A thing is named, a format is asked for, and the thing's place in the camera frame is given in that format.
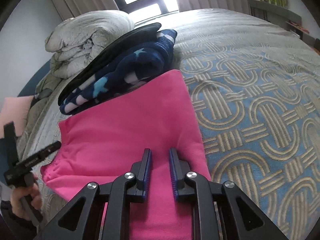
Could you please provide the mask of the dark sleeve forearm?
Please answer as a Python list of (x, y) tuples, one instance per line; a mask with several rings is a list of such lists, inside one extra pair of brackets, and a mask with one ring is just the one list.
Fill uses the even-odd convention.
[(31, 221), (17, 217), (9, 201), (1, 201), (1, 239), (34, 239), (37, 228)]

